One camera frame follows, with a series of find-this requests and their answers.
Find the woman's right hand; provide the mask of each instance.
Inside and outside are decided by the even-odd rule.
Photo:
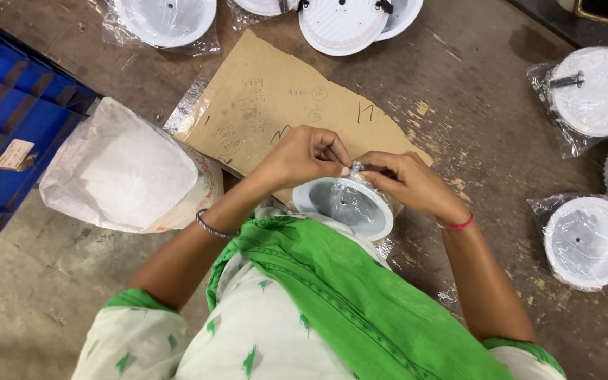
[[[356,160],[367,169],[360,174],[377,189],[404,205],[434,215],[442,225],[463,224],[470,219],[468,206],[416,152],[368,151]]]

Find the blue bin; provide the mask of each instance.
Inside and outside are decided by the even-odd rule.
[[[21,153],[19,167],[0,165],[0,231],[96,97],[80,82],[0,39],[0,157],[14,140],[34,144]]]

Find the cardboard sheet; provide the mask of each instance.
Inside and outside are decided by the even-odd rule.
[[[249,174],[290,128],[311,125],[339,134],[351,158],[370,150],[416,151],[374,103],[326,80],[316,69],[246,30],[190,110],[175,138]],[[292,190],[275,196],[283,203]]]

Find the hand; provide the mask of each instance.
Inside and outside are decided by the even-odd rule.
[[[377,189],[404,205],[435,215],[441,224],[463,224],[470,218],[468,206],[416,152],[368,151],[356,160],[367,168],[360,174]]]
[[[336,133],[302,125],[289,129],[249,177],[274,192],[322,177],[347,176],[350,165]]]

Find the pink bracelet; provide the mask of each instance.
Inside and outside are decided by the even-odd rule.
[[[460,229],[464,229],[469,224],[471,224],[472,222],[473,222],[473,213],[472,212],[471,212],[470,219],[468,219],[468,221],[466,223],[457,224],[456,226],[442,226],[440,223],[438,223],[437,220],[435,221],[435,223],[438,225],[438,227],[440,227],[441,229],[446,229],[446,230],[460,230]]]

